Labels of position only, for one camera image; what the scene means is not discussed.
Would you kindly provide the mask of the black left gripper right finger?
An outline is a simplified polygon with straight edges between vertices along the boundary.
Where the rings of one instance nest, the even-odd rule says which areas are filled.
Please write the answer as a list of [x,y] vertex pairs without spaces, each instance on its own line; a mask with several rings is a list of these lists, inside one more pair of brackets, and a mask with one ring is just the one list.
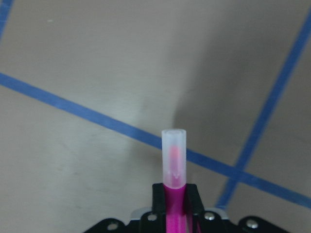
[[187,228],[189,233],[200,233],[200,215],[203,212],[203,203],[201,201],[197,185],[186,184],[184,197],[184,210],[186,213]]

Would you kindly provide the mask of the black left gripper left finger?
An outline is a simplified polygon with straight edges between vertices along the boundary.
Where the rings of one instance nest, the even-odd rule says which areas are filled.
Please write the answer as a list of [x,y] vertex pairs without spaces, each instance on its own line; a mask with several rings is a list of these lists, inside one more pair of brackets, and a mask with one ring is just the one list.
[[166,232],[166,197],[163,183],[152,185],[152,212],[156,215],[158,233]]

